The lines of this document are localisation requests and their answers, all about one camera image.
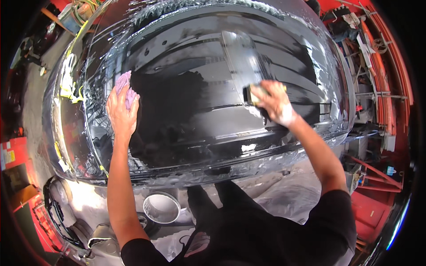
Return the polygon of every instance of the hand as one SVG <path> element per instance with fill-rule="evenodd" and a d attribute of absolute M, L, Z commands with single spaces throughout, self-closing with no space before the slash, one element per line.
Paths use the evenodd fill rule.
<path fill-rule="evenodd" d="M 111 120 L 115 141 L 120 140 L 127 143 L 136 130 L 136 118 L 140 98 L 139 95 L 136 95 L 128 111 L 126 109 L 126 93 L 128 90 L 129 86 L 125 86 L 117 95 L 114 87 L 106 101 L 106 111 L 108 112 L 109 120 Z"/>
<path fill-rule="evenodd" d="M 262 80 L 260 86 L 264 88 L 270 95 L 267 95 L 261 88 L 251 86 L 251 92 L 261 100 L 257 107 L 265 108 L 269 117 L 276 123 L 285 127 L 290 127 L 295 121 L 298 114 L 291 107 L 288 99 L 286 87 L 279 81 Z"/>

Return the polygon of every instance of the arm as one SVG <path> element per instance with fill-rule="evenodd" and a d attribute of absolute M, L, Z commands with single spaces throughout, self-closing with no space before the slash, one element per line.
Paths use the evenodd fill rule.
<path fill-rule="evenodd" d="M 336 189 L 348 192 L 345 172 L 339 159 L 312 127 L 293 110 L 283 84 L 264 80 L 260 85 L 270 95 L 256 87 L 251 88 L 252 93 L 261 100 L 258 107 L 265 108 L 273 121 L 287 127 L 299 139 L 321 182 L 321 195 Z"/>
<path fill-rule="evenodd" d="M 120 249 L 132 239 L 149 240 L 136 214 L 135 196 L 127 165 L 127 150 L 130 137 L 136 129 L 139 108 L 139 95 L 137 95 L 130 111 L 126 110 L 125 100 L 128 89 L 128 86 L 124 87 L 118 96 L 115 88 L 112 89 L 106 103 L 106 110 L 115 133 L 106 199 L 109 220 Z"/>

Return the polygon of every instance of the orange conduit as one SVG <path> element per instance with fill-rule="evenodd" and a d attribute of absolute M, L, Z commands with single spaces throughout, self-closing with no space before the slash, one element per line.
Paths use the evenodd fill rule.
<path fill-rule="evenodd" d="M 369 11 L 375 12 L 373 6 L 368 5 L 366 7 Z M 410 116 L 410 106 L 414 103 L 413 91 L 411 88 L 411 82 L 408 76 L 408 71 L 405 66 L 404 60 L 402 58 L 402 54 L 393 38 L 389 28 L 386 26 L 385 22 L 381 18 L 379 14 L 371 15 L 371 19 L 376 24 L 378 29 L 382 32 L 385 41 L 391 42 L 388 44 L 388 49 L 391 53 L 392 58 L 394 59 L 395 66 L 398 72 L 399 80 L 401 82 L 400 86 L 400 95 L 408 97 L 408 99 L 404 100 L 405 105 L 405 126 L 408 127 L 408 121 Z"/>
<path fill-rule="evenodd" d="M 370 42 L 373 43 L 374 38 L 370 33 L 364 21 L 361 21 L 363 31 L 367 34 Z M 377 92 L 390 92 L 388 81 L 386 80 L 385 66 L 379 53 L 371 54 L 371 64 L 376 72 L 374 82 Z M 379 125 L 385 126 L 385 132 L 389 135 L 396 135 L 396 117 L 393 113 L 392 99 L 389 97 L 378 96 L 376 100 L 377 121 Z"/>

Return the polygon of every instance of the purple cloth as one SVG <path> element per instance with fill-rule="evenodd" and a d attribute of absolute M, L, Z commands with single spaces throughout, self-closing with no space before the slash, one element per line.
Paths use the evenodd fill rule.
<path fill-rule="evenodd" d="M 132 76 L 132 71 L 128 71 L 124 74 L 122 74 L 115 83 L 115 90 L 118 94 L 121 92 L 121 90 L 124 88 L 124 86 L 130 86 L 130 77 Z M 136 95 L 138 95 L 132 88 L 129 88 L 126 94 L 126 109 L 130 110 L 130 107 L 132 106 L 133 100 L 135 99 Z"/>

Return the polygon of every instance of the black car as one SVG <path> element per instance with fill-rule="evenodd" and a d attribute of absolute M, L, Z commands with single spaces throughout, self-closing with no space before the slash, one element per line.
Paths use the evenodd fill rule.
<path fill-rule="evenodd" d="M 305 158 L 287 128 L 246 102 L 245 87 L 262 79 L 283 82 L 296 112 L 329 146 L 340 144 L 355 113 L 345 59 L 307 5 L 288 1 L 281 10 L 253 1 L 105 2 L 45 92 L 57 175 L 106 186 L 114 135 L 105 104 L 127 71 L 141 95 L 129 148 L 135 186 L 212 183 Z"/>

